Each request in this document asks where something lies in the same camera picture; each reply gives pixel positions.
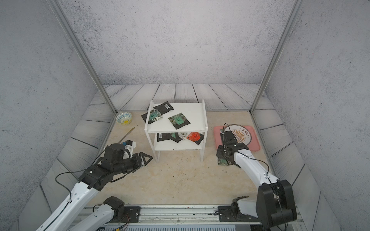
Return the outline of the green label tea bag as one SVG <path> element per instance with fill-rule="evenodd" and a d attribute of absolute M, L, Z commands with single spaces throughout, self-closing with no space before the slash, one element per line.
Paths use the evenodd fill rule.
<path fill-rule="evenodd" d="M 223 159 L 223 158 L 218 158 L 218 160 L 217 160 L 217 164 L 218 164 L 219 166 L 230 166 L 230 165 L 232 165 L 232 164 L 230 163 L 230 161 L 228 161 L 227 159 Z"/>
<path fill-rule="evenodd" d="M 141 115 L 142 119 L 144 120 L 144 122 L 146 122 L 148 120 L 148 124 L 152 124 L 160 119 L 162 119 L 162 114 L 159 112 L 158 109 L 153 109 L 150 111 L 150 115 L 149 115 L 149 119 L 147 119 L 147 115 L 148 113 L 145 113 L 143 115 Z"/>

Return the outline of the green tea bag under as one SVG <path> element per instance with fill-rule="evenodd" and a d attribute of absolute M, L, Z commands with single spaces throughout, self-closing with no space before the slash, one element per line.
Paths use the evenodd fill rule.
<path fill-rule="evenodd" d="M 184 116 L 183 113 L 176 114 L 174 116 L 169 117 L 168 119 L 176 130 L 178 130 L 178 129 L 186 126 L 186 125 L 190 125 L 190 122 Z"/>

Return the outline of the black barcode tea bag top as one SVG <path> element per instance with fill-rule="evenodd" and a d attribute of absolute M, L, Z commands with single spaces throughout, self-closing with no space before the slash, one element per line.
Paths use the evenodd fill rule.
<path fill-rule="evenodd" d="M 166 101 L 166 102 L 164 102 L 164 103 L 162 103 L 158 106 L 155 106 L 153 108 L 158 110 L 161 115 L 166 114 L 166 113 L 170 112 L 171 110 L 173 110 L 172 105 L 168 101 Z"/>

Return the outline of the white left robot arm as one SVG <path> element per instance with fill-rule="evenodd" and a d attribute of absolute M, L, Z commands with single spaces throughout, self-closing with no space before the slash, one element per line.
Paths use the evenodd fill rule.
<path fill-rule="evenodd" d="M 72 226 L 72 222 L 85 206 L 103 188 L 128 174 L 135 173 L 147 166 L 153 157 L 143 152 L 134 153 L 135 143 L 114 143 L 108 145 L 91 166 L 82 170 L 82 174 L 68 196 L 52 215 L 38 228 L 40 231 L 96 231 L 103 225 L 113 222 L 120 223 L 117 229 L 122 230 L 129 223 L 138 222 L 140 207 L 125 208 L 125 204 L 117 197 L 106 199 L 87 218 Z"/>

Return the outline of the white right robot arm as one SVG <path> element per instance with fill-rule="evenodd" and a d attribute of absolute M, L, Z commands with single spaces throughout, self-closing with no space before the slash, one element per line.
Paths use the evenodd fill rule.
<path fill-rule="evenodd" d="M 269 165 L 256 159 L 246 145 L 220 145 L 216 156 L 241 168 L 257 188 L 255 199 L 237 197 L 231 206 L 219 207 L 216 214 L 220 221 L 258 221 L 269 229 L 297 220 L 292 185 L 270 174 Z"/>

